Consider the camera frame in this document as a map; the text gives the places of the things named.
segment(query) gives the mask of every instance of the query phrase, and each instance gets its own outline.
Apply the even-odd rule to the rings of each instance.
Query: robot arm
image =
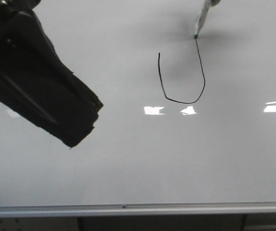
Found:
[[[0,102],[73,147],[103,105],[59,60],[32,11],[39,2],[0,0]]]

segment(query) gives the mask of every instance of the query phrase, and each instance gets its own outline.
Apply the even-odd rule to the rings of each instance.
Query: marker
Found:
[[[210,7],[217,5],[220,1],[221,0],[204,0],[200,8],[199,16],[197,17],[195,39],[199,36],[199,32],[205,23]]]

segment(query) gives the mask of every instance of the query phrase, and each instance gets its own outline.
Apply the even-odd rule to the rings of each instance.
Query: metal ledge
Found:
[[[0,207],[0,218],[274,213],[271,203],[131,204]]]

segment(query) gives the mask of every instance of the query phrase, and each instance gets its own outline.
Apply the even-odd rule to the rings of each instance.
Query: black marker line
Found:
[[[203,88],[202,88],[202,91],[199,95],[199,97],[193,101],[193,102],[189,102],[189,103],[186,103],[186,102],[181,102],[181,101],[177,101],[177,100],[174,100],[174,99],[171,99],[167,96],[166,94],[166,91],[165,91],[165,88],[163,86],[163,82],[162,82],[162,77],[161,77],[161,70],[160,70],[160,53],[158,53],[158,73],[159,73],[159,78],[160,78],[160,83],[161,83],[161,88],[162,88],[162,91],[163,91],[163,94],[165,96],[165,98],[167,100],[170,100],[170,101],[173,101],[173,102],[176,102],[176,103],[183,103],[183,104],[193,104],[193,103],[196,103],[202,96],[203,92],[204,92],[204,89],[205,89],[205,76],[204,76],[204,71],[203,71],[203,65],[202,65],[202,60],[201,60],[201,55],[200,55],[200,50],[199,50],[199,46],[197,44],[197,39],[196,40],[196,45],[197,45],[197,54],[199,55],[199,60],[200,60],[200,65],[201,65],[201,71],[202,71],[202,76],[203,76],[203,81],[204,81],[204,84],[203,84]]]

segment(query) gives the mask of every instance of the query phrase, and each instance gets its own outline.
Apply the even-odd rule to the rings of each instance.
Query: whiteboard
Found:
[[[104,107],[70,150],[0,103],[0,206],[276,202],[276,1],[212,8],[198,38],[205,92],[194,105],[170,102],[159,52],[170,97],[192,101],[201,91],[200,5],[35,8],[62,62]]]

